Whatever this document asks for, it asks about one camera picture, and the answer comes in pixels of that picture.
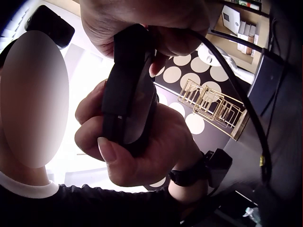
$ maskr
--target gold metal basket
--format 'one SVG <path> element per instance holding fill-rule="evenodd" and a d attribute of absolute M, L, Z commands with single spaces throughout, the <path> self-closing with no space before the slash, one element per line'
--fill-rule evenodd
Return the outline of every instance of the gold metal basket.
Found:
<path fill-rule="evenodd" d="M 239 138 L 249 118 L 243 102 L 208 86 L 202 87 L 190 79 L 178 96 L 178 101 L 234 140 Z"/>

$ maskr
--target cord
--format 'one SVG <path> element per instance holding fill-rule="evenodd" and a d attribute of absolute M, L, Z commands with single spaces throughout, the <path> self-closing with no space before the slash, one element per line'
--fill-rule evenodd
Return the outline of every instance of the cord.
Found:
<path fill-rule="evenodd" d="M 279 78 L 279 81 L 278 81 L 278 84 L 277 84 L 277 87 L 276 87 L 276 91 L 275 91 L 275 95 L 274 95 L 274 102 L 273 102 L 273 105 L 272 105 L 271 114 L 270 114 L 270 118 L 269 118 L 269 123 L 268 123 L 268 127 L 267 127 L 266 139 L 268 139 L 268 136 L 269 136 L 271 122 L 272 122 L 272 119 L 273 119 L 273 115 L 274 115 L 274 111 L 275 111 L 275 106 L 276 106 L 279 90 L 280 90 L 281 84 L 282 84 L 282 82 L 283 82 L 283 80 L 285 78 L 285 75 L 286 75 L 288 58 L 289 58 L 289 55 L 290 55 L 290 48 L 291 48 L 291 37 L 289 37 L 288 50 L 287 50 L 287 54 L 286 54 L 286 58 L 285 58 L 284 66 L 283 66 L 283 70 L 282 70 L 281 76 Z"/>
<path fill-rule="evenodd" d="M 211 193 L 209 193 L 207 196 L 212 196 L 217 190 L 218 190 L 219 186 L 214 188 Z"/>
<path fill-rule="evenodd" d="M 198 38 L 204 45 L 207 46 L 207 48 L 213 53 L 213 55 L 217 58 L 221 66 L 224 68 L 224 71 L 227 73 L 228 78 L 238 93 L 239 97 L 241 98 L 242 102 L 244 103 L 249 116 L 251 118 L 251 121 L 256 129 L 257 135 L 259 137 L 261 147 L 262 147 L 262 155 L 260 157 L 260 166 L 261 166 L 261 177 L 263 184 L 267 185 L 271 178 L 271 171 L 272 171 L 272 165 L 271 165 L 271 156 L 269 152 L 269 147 L 266 139 L 266 135 L 264 133 L 263 127 L 259 121 L 259 118 L 256 114 L 256 111 L 254 110 L 250 100 L 248 99 L 246 93 L 242 89 L 241 85 L 236 79 L 236 76 L 232 69 L 227 64 L 226 60 L 223 58 L 223 56 L 220 54 L 220 52 L 216 49 L 216 47 L 203 35 L 192 31 L 188 29 L 188 33 Z"/>
<path fill-rule="evenodd" d="M 272 26 L 271 26 L 271 29 L 272 29 L 272 37 L 277 45 L 277 49 L 278 49 L 278 52 L 279 52 L 279 56 L 281 56 L 281 48 L 280 48 L 280 45 L 279 45 L 279 42 L 278 42 L 278 39 L 277 39 L 277 36 L 276 36 L 276 24 L 277 24 L 277 20 L 276 19 L 273 19 L 272 21 Z"/>

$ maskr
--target black cable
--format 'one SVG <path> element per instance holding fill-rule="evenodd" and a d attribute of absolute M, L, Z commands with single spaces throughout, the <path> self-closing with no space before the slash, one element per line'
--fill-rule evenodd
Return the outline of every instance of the black cable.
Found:
<path fill-rule="evenodd" d="M 212 196 L 217 190 L 218 190 L 219 186 L 214 188 L 211 193 L 209 193 L 207 196 Z"/>
<path fill-rule="evenodd" d="M 241 98 L 243 104 L 245 105 L 250 119 L 256 129 L 257 135 L 259 137 L 261 147 L 262 147 L 262 156 L 260 160 L 260 165 L 261 165 L 261 177 L 262 177 L 262 182 L 263 184 L 267 185 L 270 181 L 271 178 L 271 171 L 272 171 L 272 166 L 271 166 L 271 155 L 269 152 L 269 147 L 266 139 L 266 135 L 264 133 L 263 127 L 259 121 L 258 115 L 256 114 L 255 109 L 253 108 L 250 100 L 247 97 L 247 94 L 244 92 L 242 89 L 241 85 L 236 79 L 236 76 L 230 66 L 227 64 L 226 60 L 224 57 L 220 54 L 220 52 L 216 49 L 216 47 L 208 40 L 206 39 L 203 35 L 189 30 L 188 33 L 191 35 L 195 36 L 198 38 L 206 47 L 213 53 L 213 55 L 217 58 L 221 66 L 224 68 L 225 72 L 228 75 L 228 78 L 238 93 L 239 97 Z"/>
<path fill-rule="evenodd" d="M 243 39 L 240 39 L 238 37 L 235 37 L 235 36 L 232 36 L 232 35 L 220 32 L 220 31 L 211 30 L 211 31 L 207 32 L 207 34 L 215 35 L 215 36 L 218 36 L 218 37 L 221 37 L 221 38 L 224 38 L 224 39 L 228 39 L 228 40 L 234 41 L 236 43 L 240 43 L 240 44 L 242 44 L 244 46 L 247 46 L 247 47 L 249 47 L 249 48 L 251 48 L 253 50 L 256 50 L 256 51 L 258 51 L 260 53 L 262 51 L 262 47 L 259 47 L 256 44 L 250 43 L 248 41 L 245 41 Z"/>
<path fill-rule="evenodd" d="M 272 37 L 277 45 L 277 49 L 278 49 L 278 52 L 279 52 L 279 56 L 281 56 L 281 48 L 280 48 L 280 45 L 279 45 L 279 42 L 278 42 L 278 39 L 277 39 L 277 36 L 276 36 L 276 24 L 277 24 L 277 20 L 274 19 L 273 22 L 272 22 Z"/>
<path fill-rule="evenodd" d="M 275 91 L 274 102 L 273 102 L 273 105 L 272 105 L 272 110 L 271 110 L 271 114 L 270 114 L 270 118 L 269 118 L 269 123 L 268 123 L 268 127 L 267 127 L 267 132 L 266 132 L 266 138 L 267 139 L 268 139 L 268 136 L 269 136 L 269 131 L 270 131 L 271 122 L 272 122 L 274 111 L 275 111 L 275 106 L 276 106 L 279 90 L 280 90 L 281 84 L 282 84 L 282 82 L 283 82 L 283 80 L 285 78 L 285 75 L 286 75 L 288 58 L 289 58 L 289 55 L 290 55 L 290 48 L 291 48 L 291 37 L 289 38 L 289 41 L 288 41 L 288 50 L 287 50 L 287 54 L 286 54 L 286 58 L 285 58 L 284 66 L 283 66 L 283 70 L 282 70 L 282 73 L 281 73 L 281 76 L 279 78 L 279 81 L 278 81 L 278 84 L 277 84 L 277 87 L 276 87 L 276 91 Z"/>

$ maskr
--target person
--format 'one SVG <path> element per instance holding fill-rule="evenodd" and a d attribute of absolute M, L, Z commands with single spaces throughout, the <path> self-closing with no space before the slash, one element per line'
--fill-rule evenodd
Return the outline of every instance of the person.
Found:
<path fill-rule="evenodd" d="M 80 1 L 80 6 L 88 37 L 109 57 L 113 55 L 116 33 L 133 23 L 148 25 L 158 50 L 150 67 L 151 75 L 157 74 L 169 56 L 187 55 L 200 44 L 174 28 L 189 28 L 203 35 L 208 29 L 206 8 L 201 0 L 90 0 Z M 187 170 L 201 160 L 202 153 L 182 115 L 162 104 L 157 104 L 149 144 L 142 156 L 133 158 L 123 147 L 100 137 L 103 121 L 100 100 L 105 86 L 106 81 L 102 81 L 80 102 L 75 117 L 81 127 L 75 134 L 75 142 L 88 155 L 106 162 L 113 183 L 119 186 L 155 183 L 170 170 Z M 207 195 L 208 183 L 202 179 L 190 186 L 179 186 L 171 181 L 168 188 L 134 194 L 88 185 L 82 188 L 56 185 L 48 180 L 44 166 L 33 168 L 20 162 L 11 150 L 2 118 L 0 120 L 0 212 L 3 226 L 21 223 L 178 226 L 195 208 L 196 202 Z"/>

